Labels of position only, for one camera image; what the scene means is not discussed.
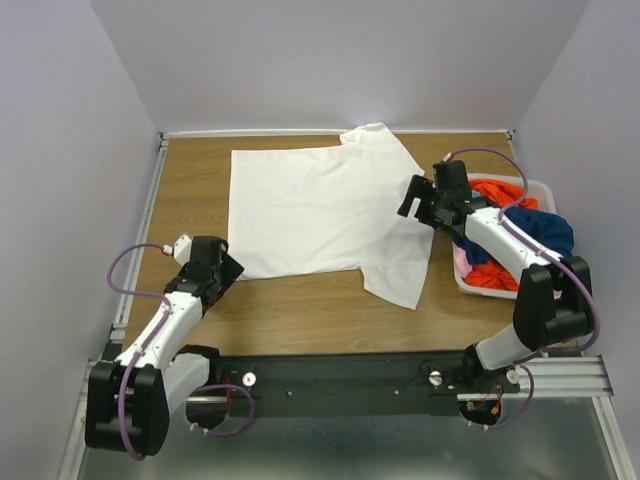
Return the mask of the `white t shirt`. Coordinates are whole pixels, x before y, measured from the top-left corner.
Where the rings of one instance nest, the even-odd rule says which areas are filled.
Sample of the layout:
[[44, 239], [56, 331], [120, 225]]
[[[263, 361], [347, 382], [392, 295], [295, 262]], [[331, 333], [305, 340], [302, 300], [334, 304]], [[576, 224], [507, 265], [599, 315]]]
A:
[[229, 252], [245, 280], [359, 270], [366, 291], [414, 310], [434, 231], [397, 210], [423, 173], [382, 123], [341, 134], [337, 146], [235, 150]]

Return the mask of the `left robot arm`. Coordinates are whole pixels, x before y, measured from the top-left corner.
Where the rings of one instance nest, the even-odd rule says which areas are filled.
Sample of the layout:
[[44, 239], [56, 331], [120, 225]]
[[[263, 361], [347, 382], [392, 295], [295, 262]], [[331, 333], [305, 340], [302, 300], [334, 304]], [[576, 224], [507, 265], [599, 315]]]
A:
[[255, 404], [245, 387], [222, 380], [216, 349], [183, 343], [244, 271], [227, 241], [184, 234], [158, 249], [179, 272], [162, 292], [146, 294], [159, 307], [137, 339], [115, 359], [98, 361], [88, 378], [86, 446], [136, 461], [159, 452], [172, 414], [195, 392], [232, 391]]

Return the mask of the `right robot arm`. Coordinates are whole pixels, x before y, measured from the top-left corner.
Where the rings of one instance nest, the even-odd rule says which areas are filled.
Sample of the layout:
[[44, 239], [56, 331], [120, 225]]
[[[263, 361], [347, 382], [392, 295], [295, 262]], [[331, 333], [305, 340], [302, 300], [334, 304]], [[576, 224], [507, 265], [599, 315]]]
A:
[[511, 324], [464, 351], [462, 384], [480, 392], [498, 373], [546, 348], [582, 337], [594, 342], [600, 319], [588, 263], [544, 246], [516, 226], [505, 208], [473, 195], [462, 161], [443, 161], [433, 169], [431, 179], [412, 176], [399, 215], [479, 245], [519, 286]]

